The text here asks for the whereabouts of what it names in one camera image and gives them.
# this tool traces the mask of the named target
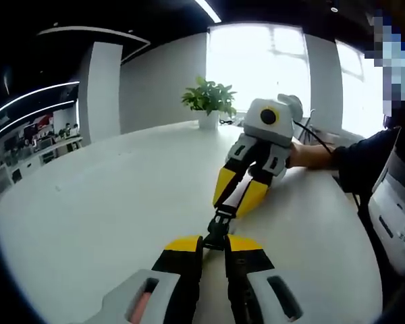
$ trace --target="ceiling light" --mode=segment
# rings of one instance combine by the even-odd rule
[[[200,5],[204,9],[205,12],[210,16],[212,21],[217,24],[218,22],[221,22],[221,18],[215,13],[215,11],[210,7],[210,5],[205,1],[205,0],[195,0],[197,4]]]
[[[2,131],[4,131],[6,128],[8,128],[8,127],[14,125],[15,123],[18,123],[20,120],[23,120],[24,118],[27,118],[28,116],[34,115],[35,113],[39,113],[39,112],[41,112],[41,111],[44,111],[44,110],[47,110],[47,109],[50,109],[50,108],[58,107],[58,106],[61,106],[61,105],[66,105],[66,104],[68,104],[68,103],[73,103],[73,102],[74,102],[73,100],[71,100],[71,101],[66,101],[65,103],[58,103],[58,104],[56,104],[56,105],[48,106],[48,107],[45,107],[45,108],[42,108],[42,109],[33,111],[32,113],[29,113],[28,115],[25,115],[25,116],[23,116],[23,117],[21,117],[21,118],[18,118],[18,119],[15,120],[15,121],[11,122],[9,125],[6,125],[6,126],[3,127],[2,129],[0,129],[0,133],[1,133]]]
[[[56,84],[55,86],[48,86],[48,87],[46,87],[46,88],[42,88],[42,89],[39,89],[39,90],[35,90],[35,91],[32,91],[32,92],[26,93],[26,94],[24,94],[24,95],[18,97],[17,99],[14,99],[14,100],[8,102],[6,105],[0,107],[0,111],[2,111],[3,109],[9,107],[9,106],[12,105],[13,103],[16,103],[17,101],[19,101],[19,100],[21,100],[21,99],[23,99],[23,98],[26,98],[26,97],[28,97],[28,96],[30,96],[30,95],[33,95],[33,94],[35,94],[35,93],[38,93],[38,92],[40,92],[40,91],[49,90],[49,89],[52,89],[52,88],[58,88],[59,86],[69,86],[69,85],[71,85],[71,84],[78,84],[78,83],[80,83],[80,82],[79,82],[79,81],[73,81],[73,82],[68,82],[68,83],[61,83],[61,84]]]

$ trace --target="office room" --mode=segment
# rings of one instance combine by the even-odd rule
[[[0,309],[57,324],[405,319],[401,3],[12,16]]]

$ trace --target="potted plant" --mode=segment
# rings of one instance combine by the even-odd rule
[[[201,129],[216,129],[219,112],[227,113],[230,117],[236,114],[232,107],[236,92],[230,91],[232,86],[206,81],[200,76],[196,78],[196,83],[198,88],[186,88],[188,92],[183,94],[182,102],[195,111]]]

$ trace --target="white table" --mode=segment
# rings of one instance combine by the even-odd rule
[[[34,309],[48,323],[84,321],[168,242],[206,233],[217,173],[240,132],[188,122],[125,134],[18,182],[0,204],[0,244]],[[328,173],[287,172],[237,234],[317,291],[338,323],[370,323],[381,311],[371,244]],[[194,323],[233,323],[223,262],[215,251],[205,261]]]

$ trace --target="black sleeve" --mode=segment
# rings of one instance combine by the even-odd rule
[[[393,149],[398,132],[398,128],[384,130],[349,147],[334,150],[333,167],[339,170],[340,185],[345,192],[371,192]]]

